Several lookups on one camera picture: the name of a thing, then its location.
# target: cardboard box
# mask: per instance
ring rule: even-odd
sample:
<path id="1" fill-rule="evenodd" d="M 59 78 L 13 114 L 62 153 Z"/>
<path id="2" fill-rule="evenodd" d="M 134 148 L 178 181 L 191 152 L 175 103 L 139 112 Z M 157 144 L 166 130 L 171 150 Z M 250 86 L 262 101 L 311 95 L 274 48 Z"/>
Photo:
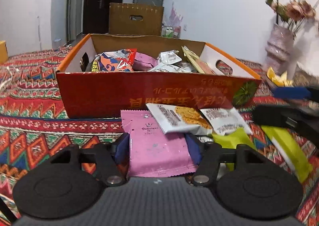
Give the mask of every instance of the cardboard box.
<path id="1" fill-rule="evenodd" d="M 160 52 L 186 45 L 217 73 L 218 61 L 233 70 L 233 76 L 166 72 L 82 72 L 80 60 L 92 62 L 97 53 L 137 48 L 156 58 Z M 88 34 L 57 69 L 57 80 L 65 110 L 70 118 L 120 116 L 121 109 L 145 109 L 145 103 L 186 107 L 232 107 L 234 95 L 249 104 L 261 79 L 243 63 L 204 42 L 158 36 L 112 36 Z"/>
<path id="2" fill-rule="evenodd" d="M 160 36 L 163 12 L 163 7 L 110 3 L 109 33 Z"/>
<path id="3" fill-rule="evenodd" d="M 0 64 L 3 64 L 8 59 L 8 51 L 5 41 L 0 41 Z"/>

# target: green leaf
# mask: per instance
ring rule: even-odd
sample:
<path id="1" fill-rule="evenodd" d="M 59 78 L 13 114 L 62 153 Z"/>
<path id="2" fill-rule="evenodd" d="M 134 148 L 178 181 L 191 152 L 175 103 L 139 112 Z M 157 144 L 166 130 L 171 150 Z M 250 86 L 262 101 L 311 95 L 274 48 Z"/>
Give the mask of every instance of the green leaf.
<path id="1" fill-rule="evenodd" d="M 277 13 L 281 17 L 281 20 L 283 22 L 288 22 L 289 17 L 286 14 L 286 8 L 284 6 L 279 5 L 278 8 L 277 8 Z"/>
<path id="2" fill-rule="evenodd" d="M 266 0 L 266 4 L 271 7 L 273 0 Z"/>

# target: flower vase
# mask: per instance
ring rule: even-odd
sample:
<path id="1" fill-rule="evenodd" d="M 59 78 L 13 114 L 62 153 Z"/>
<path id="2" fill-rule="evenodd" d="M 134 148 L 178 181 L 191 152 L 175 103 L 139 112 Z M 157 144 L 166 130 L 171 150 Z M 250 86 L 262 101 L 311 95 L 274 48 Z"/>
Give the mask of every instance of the flower vase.
<path id="1" fill-rule="evenodd" d="M 280 75 L 285 68 L 285 64 L 290 59 L 293 50 L 294 36 L 293 33 L 285 27 L 274 24 L 270 38 L 267 41 L 267 57 L 263 70 L 267 71 L 269 67 Z"/>

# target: metal screw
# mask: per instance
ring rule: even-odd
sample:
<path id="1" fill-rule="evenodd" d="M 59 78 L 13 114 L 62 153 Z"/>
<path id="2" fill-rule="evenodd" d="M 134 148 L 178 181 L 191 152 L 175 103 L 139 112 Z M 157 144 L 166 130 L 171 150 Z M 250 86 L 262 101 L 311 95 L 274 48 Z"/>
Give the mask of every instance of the metal screw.
<path id="1" fill-rule="evenodd" d="M 110 176 L 106 181 L 111 185 L 116 185 L 122 182 L 122 178 L 119 176 Z"/>
<path id="2" fill-rule="evenodd" d="M 209 177 L 205 175 L 198 175 L 194 177 L 194 181 L 199 184 L 204 184 L 209 181 Z"/>

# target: patterned tablecloth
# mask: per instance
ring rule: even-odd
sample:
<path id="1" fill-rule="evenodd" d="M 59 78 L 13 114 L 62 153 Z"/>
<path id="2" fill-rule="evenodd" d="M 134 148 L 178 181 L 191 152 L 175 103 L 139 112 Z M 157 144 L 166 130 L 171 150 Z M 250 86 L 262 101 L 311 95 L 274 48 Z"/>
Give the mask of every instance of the patterned tablecloth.
<path id="1" fill-rule="evenodd" d="M 55 69 L 70 49 L 48 50 L 10 57 L 0 66 L 0 81 L 10 78 L 13 83 L 0 92 L 0 197 L 19 216 L 12 199 L 12 189 L 22 176 L 65 146 L 76 143 L 89 148 L 99 142 L 115 140 L 123 131 L 120 118 L 69 119 L 55 78 Z M 261 65 L 242 61 L 258 73 Z M 262 84 L 254 103 L 282 101 L 272 97 Z M 289 168 L 277 149 L 259 126 L 251 121 L 251 108 L 241 109 L 253 135 L 251 141 L 258 151 L 283 169 Z M 313 156 L 314 145 L 291 132 L 309 158 L 314 170 L 303 183 L 304 199 L 296 217 L 306 225 L 319 223 L 319 159 Z M 94 164 L 83 164 L 83 169 L 94 173 Z M 9 224 L 0 213 L 0 225 Z"/>

